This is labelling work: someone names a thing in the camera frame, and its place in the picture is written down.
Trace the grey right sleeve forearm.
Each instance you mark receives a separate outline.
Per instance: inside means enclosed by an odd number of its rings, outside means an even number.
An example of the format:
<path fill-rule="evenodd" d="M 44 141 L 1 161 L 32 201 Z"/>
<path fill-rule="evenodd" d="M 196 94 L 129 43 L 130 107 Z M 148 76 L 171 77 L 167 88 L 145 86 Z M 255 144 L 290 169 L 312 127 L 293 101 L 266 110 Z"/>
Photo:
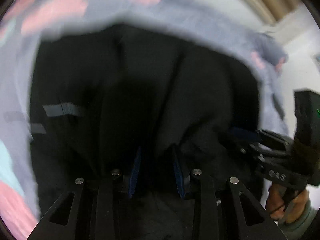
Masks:
<path fill-rule="evenodd" d="M 278 223 L 278 227 L 288 240 L 300 239 L 306 232 L 313 219 L 317 214 L 317 210 L 311 206 L 310 200 L 305 205 L 302 215 L 293 223 Z"/>

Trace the person's right hand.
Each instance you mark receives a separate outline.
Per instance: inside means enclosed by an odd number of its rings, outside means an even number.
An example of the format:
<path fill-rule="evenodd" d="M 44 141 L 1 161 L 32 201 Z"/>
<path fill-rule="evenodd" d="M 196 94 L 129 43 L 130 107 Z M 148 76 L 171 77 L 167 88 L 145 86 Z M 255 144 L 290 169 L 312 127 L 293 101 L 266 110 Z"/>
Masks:
<path fill-rule="evenodd" d="M 268 198 L 266 201 L 266 211 L 270 217 L 274 220 L 284 219 L 284 222 L 291 224 L 297 221 L 303 214 L 306 204 L 309 201 L 309 191 L 304 190 L 301 193 L 295 192 L 295 198 L 291 201 L 291 210 L 285 209 L 285 202 L 283 200 L 283 193 L 286 192 L 286 188 L 272 184 L 268 189 Z"/>

